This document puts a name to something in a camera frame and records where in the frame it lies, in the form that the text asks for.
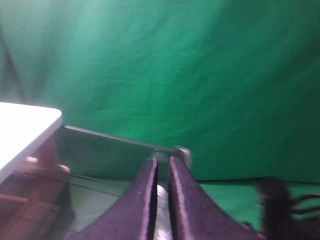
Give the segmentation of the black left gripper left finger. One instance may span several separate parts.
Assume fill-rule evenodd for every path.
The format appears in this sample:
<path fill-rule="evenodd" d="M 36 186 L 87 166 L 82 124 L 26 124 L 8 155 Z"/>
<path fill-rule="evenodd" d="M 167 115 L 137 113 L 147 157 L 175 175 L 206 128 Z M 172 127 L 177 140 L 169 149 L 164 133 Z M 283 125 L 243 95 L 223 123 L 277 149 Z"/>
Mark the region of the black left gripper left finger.
<path fill-rule="evenodd" d="M 148 158 L 126 192 L 71 240 L 152 240 L 157 217 L 158 161 Z"/>

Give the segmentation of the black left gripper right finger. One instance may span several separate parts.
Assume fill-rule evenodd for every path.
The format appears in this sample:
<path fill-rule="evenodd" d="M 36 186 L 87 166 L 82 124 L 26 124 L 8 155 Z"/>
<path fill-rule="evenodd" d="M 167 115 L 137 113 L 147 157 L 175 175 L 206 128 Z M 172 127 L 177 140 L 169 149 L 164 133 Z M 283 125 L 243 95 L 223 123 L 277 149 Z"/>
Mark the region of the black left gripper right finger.
<path fill-rule="evenodd" d="M 235 221 L 201 188 L 182 159 L 171 157 L 168 205 L 174 240 L 262 240 Z"/>

